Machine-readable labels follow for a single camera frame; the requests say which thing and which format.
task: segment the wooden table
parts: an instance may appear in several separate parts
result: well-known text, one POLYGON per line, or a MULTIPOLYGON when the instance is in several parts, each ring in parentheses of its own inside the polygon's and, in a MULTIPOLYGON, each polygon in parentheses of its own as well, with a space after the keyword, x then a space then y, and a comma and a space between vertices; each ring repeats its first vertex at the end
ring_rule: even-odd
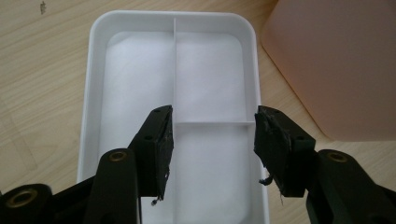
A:
MULTIPOLYGON (((45 183, 59 192, 76 183, 89 31, 114 9, 232 12, 258 40, 275 0, 0 2, 0 190, 45 183)), ((357 159, 372 179, 396 189, 396 142, 343 143, 327 138, 258 45, 262 103, 285 112, 318 143, 357 159)), ((304 199, 269 187, 273 223, 309 223, 304 199)))

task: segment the light wood surface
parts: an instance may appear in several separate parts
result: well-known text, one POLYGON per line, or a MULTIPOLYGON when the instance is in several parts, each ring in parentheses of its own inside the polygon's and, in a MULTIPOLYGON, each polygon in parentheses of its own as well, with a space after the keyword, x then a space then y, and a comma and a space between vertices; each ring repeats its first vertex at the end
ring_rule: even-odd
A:
MULTIPOLYGON (((54 193, 76 183, 89 31, 115 9, 233 12, 259 39, 274 0, 0 2, 0 190, 45 183, 54 193)), ((262 104, 285 112, 318 143, 344 151, 379 185, 396 190, 396 142, 327 138, 258 42, 262 104)), ((281 200, 269 187, 272 223, 309 223, 304 199, 281 200)))

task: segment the white plastic tray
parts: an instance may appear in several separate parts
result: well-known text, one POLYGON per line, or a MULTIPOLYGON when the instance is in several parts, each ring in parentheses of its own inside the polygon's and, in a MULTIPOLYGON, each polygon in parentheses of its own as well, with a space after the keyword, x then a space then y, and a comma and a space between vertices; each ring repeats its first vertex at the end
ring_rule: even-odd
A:
POLYGON ((268 223, 253 152, 261 103, 256 38, 230 13, 112 11, 90 36, 78 181, 127 147, 149 111, 174 108, 164 201, 142 199, 143 223, 268 223))

